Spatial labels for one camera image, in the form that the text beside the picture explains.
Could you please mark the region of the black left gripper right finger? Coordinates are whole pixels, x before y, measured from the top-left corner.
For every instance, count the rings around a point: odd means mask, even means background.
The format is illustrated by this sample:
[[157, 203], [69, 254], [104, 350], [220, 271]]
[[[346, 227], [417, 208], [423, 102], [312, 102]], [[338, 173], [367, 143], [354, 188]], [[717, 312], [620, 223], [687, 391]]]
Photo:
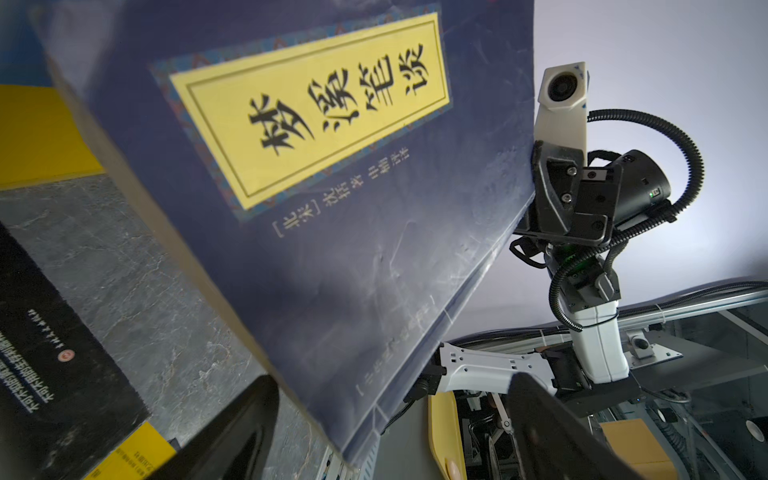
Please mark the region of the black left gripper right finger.
[[516, 373], [506, 408], [520, 475], [524, 479], [638, 479], [527, 373]]

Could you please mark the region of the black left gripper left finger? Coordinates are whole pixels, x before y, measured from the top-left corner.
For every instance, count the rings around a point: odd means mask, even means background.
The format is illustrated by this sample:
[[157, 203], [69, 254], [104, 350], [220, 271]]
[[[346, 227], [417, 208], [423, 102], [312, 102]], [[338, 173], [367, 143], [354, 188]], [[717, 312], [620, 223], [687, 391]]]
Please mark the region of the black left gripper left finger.
[[258, 377], [152, 479], [260, 479], [277, 423], [280, 390]]

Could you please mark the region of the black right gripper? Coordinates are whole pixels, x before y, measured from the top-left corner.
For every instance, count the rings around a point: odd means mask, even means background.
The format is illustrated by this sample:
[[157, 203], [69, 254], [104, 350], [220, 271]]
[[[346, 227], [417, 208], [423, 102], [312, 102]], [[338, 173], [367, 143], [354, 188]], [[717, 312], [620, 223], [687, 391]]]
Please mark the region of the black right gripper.
[[611, 239], [623, 168], [589, 167], [582, 150], [534, 143], [530, 237], [539, 245], [601, 246]]

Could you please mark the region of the yellow cartoon cover book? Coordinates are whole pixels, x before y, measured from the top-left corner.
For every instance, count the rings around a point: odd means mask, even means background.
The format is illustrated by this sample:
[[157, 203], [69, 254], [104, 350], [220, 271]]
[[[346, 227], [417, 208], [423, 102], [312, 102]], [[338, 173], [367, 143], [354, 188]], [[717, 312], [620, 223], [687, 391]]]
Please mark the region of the yellow cartoon cover book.
[[144, 422], [87, 476], [89, 480], [148, 479], [176, 454], [149, 423]]

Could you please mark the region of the black book orange title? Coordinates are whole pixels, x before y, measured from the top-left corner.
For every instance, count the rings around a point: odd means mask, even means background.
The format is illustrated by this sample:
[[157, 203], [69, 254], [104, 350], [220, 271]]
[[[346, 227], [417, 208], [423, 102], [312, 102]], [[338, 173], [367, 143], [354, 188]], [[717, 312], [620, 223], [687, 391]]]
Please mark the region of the black book orange title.
[[1, 231], [1, 476], [83, 479], [149, 416], [138, 392]]

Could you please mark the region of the blue book of fan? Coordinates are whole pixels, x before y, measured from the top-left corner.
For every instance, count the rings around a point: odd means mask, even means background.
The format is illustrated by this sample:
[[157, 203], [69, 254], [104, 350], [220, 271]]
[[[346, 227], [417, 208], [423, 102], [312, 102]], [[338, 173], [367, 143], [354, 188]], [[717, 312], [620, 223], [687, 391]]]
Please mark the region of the blue book of fan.
[[360, 466], [530, 204], [530, 1], [44, 1], [142, 219]]

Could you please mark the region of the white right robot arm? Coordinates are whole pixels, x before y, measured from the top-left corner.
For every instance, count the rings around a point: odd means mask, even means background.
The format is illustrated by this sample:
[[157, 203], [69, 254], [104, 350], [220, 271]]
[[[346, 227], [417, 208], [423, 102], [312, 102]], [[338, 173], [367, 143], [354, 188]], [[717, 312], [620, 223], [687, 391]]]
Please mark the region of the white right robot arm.
[[[688, 169], [681, 197], [639, 150], [625, 154], [568, 145], [566, 137], [591, 122], [625, 122], [670, 140]], [[519, 376], [560, 396], [628, 379], [619, 333], [621, 287], [617, 257], [642, 234], [676, 221], [701, 192], [704, 162], [680, 127], [632, 109], [598, 109], [576, 119], [540, 113], [531, 158], [535, 197], [515, 229], [510, 251], [549, 274], [547, 302], [571, 335], [563, 352], [503, 355], [442, 343], [405, 396], [405, 403], [445, 392], [501, 397]]]

